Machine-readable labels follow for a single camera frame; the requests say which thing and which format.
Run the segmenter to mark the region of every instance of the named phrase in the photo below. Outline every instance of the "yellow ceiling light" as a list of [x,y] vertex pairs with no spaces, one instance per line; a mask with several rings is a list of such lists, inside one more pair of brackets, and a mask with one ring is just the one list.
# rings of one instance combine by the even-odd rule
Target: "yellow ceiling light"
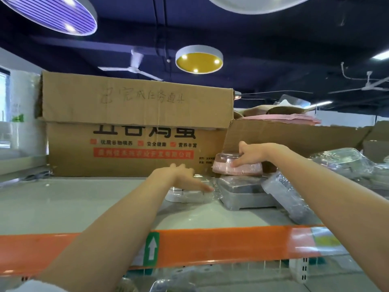
[[175,64],[188,73],[213,73],[223,66],[223,54],[210,46],[190,45],[177,51]]

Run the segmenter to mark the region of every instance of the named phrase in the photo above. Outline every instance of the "white arrow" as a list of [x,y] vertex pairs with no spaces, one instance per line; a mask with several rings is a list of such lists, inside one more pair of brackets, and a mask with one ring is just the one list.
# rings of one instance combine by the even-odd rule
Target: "white arrow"
[[154,260],[154,256],[155,256],[155,249],[157,248],[157,242],[155,241],[155,238],[153,237],[153,239],[151,240],[148,248],[150,249],[150,252],[149,252],[149,260]]

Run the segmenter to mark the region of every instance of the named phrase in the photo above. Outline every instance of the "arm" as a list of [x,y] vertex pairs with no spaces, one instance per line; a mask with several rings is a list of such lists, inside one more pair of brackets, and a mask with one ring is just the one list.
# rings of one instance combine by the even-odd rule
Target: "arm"
[[69,292],[113,291],[144,243],[169,188],[213,190],[193,174],[185,165],[156,169],[78,236],[37,280]]
[[279,168],[364,272],[389,291],[389,201],[279,144],[239,144],[233,166],[270,161]]

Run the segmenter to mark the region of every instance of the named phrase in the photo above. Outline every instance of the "orange shelf beam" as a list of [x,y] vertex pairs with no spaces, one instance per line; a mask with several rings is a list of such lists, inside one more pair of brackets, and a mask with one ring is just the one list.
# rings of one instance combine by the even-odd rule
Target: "orange shelf beam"
[[[158,232],[156,267],[320,256],[311,228],[304,226],[180,229]],[[79,234],[0,236],[0,275],[37,275],[77,235]]]

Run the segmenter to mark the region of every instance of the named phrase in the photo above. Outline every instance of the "green arrow sticker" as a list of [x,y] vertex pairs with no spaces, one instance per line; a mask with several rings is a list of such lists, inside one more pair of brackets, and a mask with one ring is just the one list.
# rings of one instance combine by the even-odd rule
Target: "green arrow sticker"
[[143,266],[155,266],[158,259],[159,233],[151,232],[147,236],[145,253],[143,256]]

